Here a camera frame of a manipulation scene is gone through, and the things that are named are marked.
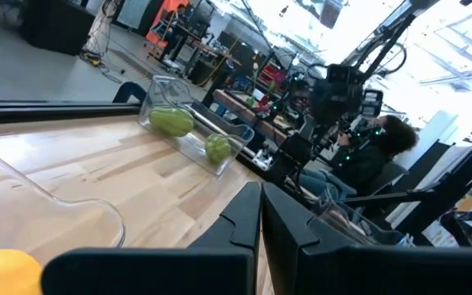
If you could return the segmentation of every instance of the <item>wooden table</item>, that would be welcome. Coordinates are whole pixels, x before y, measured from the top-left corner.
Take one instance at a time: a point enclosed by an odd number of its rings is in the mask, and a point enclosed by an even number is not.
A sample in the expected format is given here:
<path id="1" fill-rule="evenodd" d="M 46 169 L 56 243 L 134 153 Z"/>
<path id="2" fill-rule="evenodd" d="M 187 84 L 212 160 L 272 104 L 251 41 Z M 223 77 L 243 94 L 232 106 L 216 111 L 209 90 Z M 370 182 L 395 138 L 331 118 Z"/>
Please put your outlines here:
<path id="1" fill-rule="evenodd" d="M 124 247 L 187 247 L 247 181 L 260 180 L 236 161 L 216 178 L 135 116 L 0 125 L 0 160 L 0 232 L 9 234 L 0 244 L 43 264 L 72 247 L 106 246 L 103 235 L 117 228 L 95 204 L 57 211 L 42 194 L 109 202 L 123 216 Z M 263 244 L 258 270 L 258 293 L 272 294 Z"/>
<path id="2" fill-rule="evenodd" d="M 274 127 L 271 123 L 258 120 L 254 111 L 250 110 L 245 106 L 244 101 L 248 95 L 242 94 L 243 97 L 240 99 L 234 99 L 223 90 L 216 90 L 213 94 L 214 101 L 221 106 L 229 109 L 229 111 L 235 114 L 238 118 L 243 120 L 246 124 L 254 126 L 254 130 L 260 134 L 265 135 L 268 139 L 273 140 L 275 143 L 280 145 L 286 138 L 286 133 L 282 132 L 279 128 Z"/>

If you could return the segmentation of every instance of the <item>metal frame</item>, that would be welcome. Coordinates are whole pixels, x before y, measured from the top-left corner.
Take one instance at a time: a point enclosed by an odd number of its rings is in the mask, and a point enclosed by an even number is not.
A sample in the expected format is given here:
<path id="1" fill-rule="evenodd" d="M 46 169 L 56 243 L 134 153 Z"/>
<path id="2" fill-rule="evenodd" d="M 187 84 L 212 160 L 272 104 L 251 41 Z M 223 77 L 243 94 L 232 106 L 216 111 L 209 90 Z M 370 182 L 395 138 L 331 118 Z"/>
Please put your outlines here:
<path id="1" fill-rule="evenodd" d="M 435 196 L 431 202 L 420 203 L 397 227 L 397 230 L 410 234 L 421 234 L 440 215 L 452 209 L 471 189 L 472 150 L 448 173 L 444 180 L 434 188 Z"/>
<path id="2" fill-rule="evenodd" d="M 472 80 L 472 70 L 465 70 L 460 72 L 464 76 L 464 81 Z M 445 83 L 454 83 L 461 81 L 459 77 L 455 75 L 448 75 L 442 77 L 435 77 L 430 79 L 423 79 L 420 81 L 422 85 L 433 85 L 433 84 L 445 84 Z"/>
<path id="3" fill-rule="evenodd" d="M 0 124 L 136 115 L 140 103 L 0 102 Z"/>

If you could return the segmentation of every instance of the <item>black metal stand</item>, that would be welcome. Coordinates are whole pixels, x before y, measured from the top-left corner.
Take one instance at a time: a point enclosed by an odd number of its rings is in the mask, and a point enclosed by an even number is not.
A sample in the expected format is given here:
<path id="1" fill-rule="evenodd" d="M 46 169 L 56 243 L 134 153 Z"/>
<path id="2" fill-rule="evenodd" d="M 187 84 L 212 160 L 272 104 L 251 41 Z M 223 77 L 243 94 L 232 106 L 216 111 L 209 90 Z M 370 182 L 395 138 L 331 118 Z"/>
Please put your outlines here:
<path id="1" fill-rule="evenodd" d="M 472 150 L 435 187 L 431 200 L 420 203 L 397 227 L 403 233 L 420 234 L 433 221 L 452 209 L 471 189 L 467 184 L 472 180 Z"/>
<path id="2" fill-rule="evenodd" d="M 405 193 L 390 193 L 370 197 L 350 197 L 343 201 L 351 208 L 356 207 L 385 207 L 394 203 L 423 202 L 434 198 L 434 191 L 410 191 Z"/>
<path id="3" fill-rule="evenodd" d="M 472 247 L 472 225 L 468 225 L 465 221 L 472 222 L 472 211 L 452 211 L 444 214 L 440 218 L 440 225 L 455 237 L 460 247 Z"/>

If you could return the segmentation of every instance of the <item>curly hair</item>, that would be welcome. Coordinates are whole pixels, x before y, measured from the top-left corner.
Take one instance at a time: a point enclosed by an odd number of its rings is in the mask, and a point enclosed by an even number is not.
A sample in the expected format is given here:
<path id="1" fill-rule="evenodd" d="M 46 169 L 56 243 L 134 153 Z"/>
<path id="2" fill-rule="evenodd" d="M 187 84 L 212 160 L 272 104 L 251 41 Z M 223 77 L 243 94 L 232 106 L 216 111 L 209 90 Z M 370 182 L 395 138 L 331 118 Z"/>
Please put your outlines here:
<path id="1" fill-rule="evenodd" d="M 408 124 L 402 122 L 396 116 L 386 116 L 383 124 L 384 136 L 378 141 L 378 147 L 387 157 L 409 151 L 418 143 L 418 134 Z"/>

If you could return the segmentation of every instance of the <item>clear plastic tray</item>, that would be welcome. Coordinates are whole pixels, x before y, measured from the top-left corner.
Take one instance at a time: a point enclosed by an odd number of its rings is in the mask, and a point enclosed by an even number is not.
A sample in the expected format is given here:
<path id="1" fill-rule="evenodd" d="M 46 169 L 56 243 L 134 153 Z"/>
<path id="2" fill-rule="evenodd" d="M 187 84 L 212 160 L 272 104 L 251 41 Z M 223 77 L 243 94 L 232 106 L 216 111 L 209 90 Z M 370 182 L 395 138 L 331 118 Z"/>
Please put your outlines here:
<path id="1" fill-rule="evenodd" d="M 384 244 L 411 247 L 407 236 L 396 230 L 383 230 L 357 210 L 330 198 L 321 201 L 319 217 L 342 234 L 363 244 Z"/>
<path id="2" fill-rule="evenodd" d="M 149 119 L 149 114 L 156 107 L 172 107 L 190 112 L 194 115 L 193 130 L 181 138 L 163 134 L 151 124 Z M 213 118 L 216 123 L 213 124 L 207 118 Z M 254 131 L 247 125 L 231 125 L 216 118 L 220 119 L 213 111 L 191 96 L 185 83 L 172 77 L 154 76 L 139 112 L 138 123 L 146 129 L 160 132 L 168 144 L 186 157 L 212 174 L 221 175 L 230 162 L 251 141 Z M 226 138 L 230 145 L 230 156 L 217 163 L 210 161 L 205 151 L 207 138 L 212 134 Z"/>
<path id="3" fill-rule="evenodd" d="M 0 249 L 29 253 L 39 263 L 77 247 L 119 247 L 120 213 L 97 199 L 56 199 L 0 160 Z"/>

